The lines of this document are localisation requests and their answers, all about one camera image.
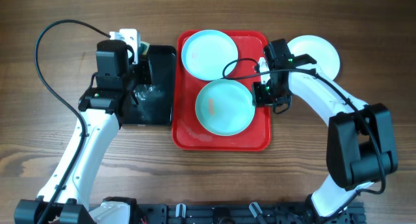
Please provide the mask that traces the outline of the light blue plate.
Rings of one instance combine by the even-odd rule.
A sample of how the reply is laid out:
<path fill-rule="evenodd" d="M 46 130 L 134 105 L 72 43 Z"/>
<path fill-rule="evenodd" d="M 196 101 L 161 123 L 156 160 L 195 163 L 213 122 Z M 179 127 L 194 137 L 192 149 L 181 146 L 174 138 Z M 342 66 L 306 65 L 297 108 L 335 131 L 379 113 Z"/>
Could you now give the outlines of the light blue plate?
<path fill-rule="evenodd" d="M 253 121 L 251 92 L 238 81 L 216 80 L 206 84 L 195 102 L 195 113 L 204 129 L 218 136 L 233 136 Z"/>
<path fill-rule="evenodd" d="M 216 30 L 194 33 L 181 50 L 184 68 L 203 81 L 221 79 L 223 69 L 238 57 L 236 43 L 224 32 Z"/>

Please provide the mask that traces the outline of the white plate with stain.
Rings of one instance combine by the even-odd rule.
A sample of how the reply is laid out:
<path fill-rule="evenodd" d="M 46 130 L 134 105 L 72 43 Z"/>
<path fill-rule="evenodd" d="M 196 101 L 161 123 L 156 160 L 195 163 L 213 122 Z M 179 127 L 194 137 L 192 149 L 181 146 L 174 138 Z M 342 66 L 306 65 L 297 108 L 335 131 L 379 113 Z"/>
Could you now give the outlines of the white plate with stain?
<path fill-rule="evenodd" d="M 298 69 L 320 70 L 331 80 L 338 75 L 341 67 L 339 54 L 327 40 L 318 36 L 303 35 L 292 39 L 287 45 L 294 56 L 308 54 L 317 61 L 316 64 L 298 66 Z"/>

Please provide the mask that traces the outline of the light blue plate top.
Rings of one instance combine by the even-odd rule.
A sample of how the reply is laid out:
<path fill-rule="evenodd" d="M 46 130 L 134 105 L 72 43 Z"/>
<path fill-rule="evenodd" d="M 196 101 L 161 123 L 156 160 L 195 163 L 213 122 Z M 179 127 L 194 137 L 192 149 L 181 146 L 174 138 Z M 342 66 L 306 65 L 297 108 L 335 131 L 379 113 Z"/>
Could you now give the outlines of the light blue plate top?
<path fill-rule="evenodd" d="M 203 81 L 221 79 L 223 69 L 238 57 L 236 43 L 224 32 L 216 30 L 194 33 L 181 50 L 184 68 Z"/>

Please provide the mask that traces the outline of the green yellow sponge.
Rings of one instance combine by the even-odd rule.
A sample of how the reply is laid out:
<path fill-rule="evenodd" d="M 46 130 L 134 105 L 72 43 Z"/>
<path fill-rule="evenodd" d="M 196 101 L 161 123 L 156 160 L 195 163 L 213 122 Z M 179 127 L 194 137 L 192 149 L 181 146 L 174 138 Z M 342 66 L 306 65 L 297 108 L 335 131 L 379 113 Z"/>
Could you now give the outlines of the green yellow sponge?
<path fill-rule="evenodd" d="M 139 55 L 146 55 L 150 48 L 150 44 L 148 42 L 141 42 L 140 49 L 138 50 Z"/>

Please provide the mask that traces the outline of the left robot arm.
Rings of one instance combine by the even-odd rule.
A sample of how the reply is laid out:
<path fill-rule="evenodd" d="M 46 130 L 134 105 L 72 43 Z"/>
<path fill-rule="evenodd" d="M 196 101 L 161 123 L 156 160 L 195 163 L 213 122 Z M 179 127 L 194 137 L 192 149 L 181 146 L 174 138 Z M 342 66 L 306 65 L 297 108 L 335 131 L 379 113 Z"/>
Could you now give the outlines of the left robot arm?
<path fill-rule="evenodd" d="M 127 115 L 129 102 L 136 99 L 139 84 L 151 82 L 150 60 L 144 55 L 138 64 L 117 73 L 99 68 L 75 111 L 77 124 L 53 176 L 36 199 L 22 199 L 15 211 L 15 223 L 142 223 L 137 200 L 110 197 L 90 210 L 90 194 L 103 156 Z"/>

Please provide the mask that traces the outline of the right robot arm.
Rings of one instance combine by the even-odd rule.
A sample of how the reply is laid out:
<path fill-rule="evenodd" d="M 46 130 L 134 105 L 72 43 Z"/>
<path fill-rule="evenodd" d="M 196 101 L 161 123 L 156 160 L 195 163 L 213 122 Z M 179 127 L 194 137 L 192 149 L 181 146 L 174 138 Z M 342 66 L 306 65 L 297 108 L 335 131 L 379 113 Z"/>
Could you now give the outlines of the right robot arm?
<path fill-rule="evenodd" d="M 385 105 L 356 99 L 315 69 L 270 71 L 267 83 L 255 82 L 252 90 L 257 107 L 290 104 L 297 95 L 328 126 L 329 175 L 305 201 L 307 222 L 339 217 L 362 193 L 384 193 L 386 177 L 398 168 L 391 113 Z"/>

